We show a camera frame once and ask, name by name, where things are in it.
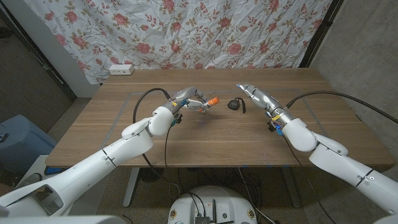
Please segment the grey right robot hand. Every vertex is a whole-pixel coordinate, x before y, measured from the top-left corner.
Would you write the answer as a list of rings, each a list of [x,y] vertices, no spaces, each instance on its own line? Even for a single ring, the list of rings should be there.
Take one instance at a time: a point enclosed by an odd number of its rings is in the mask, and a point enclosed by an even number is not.
[[[250,98],[254,105],[264,109],[271,120],[286,125],[295,119],[295,116],[288,112],[287,109],[284,109],[270,94],[250,84],[237,84],[236,86]]]

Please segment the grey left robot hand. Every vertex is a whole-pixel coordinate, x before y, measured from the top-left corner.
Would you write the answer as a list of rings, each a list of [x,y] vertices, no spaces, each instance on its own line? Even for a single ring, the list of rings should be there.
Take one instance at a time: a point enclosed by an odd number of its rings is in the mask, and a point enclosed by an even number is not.
[[[208,99],[202,91],[191,86],[178,91],[163,105],[163,107],[175,114],[184,106],[191,110],[203,109],[207,101]]]

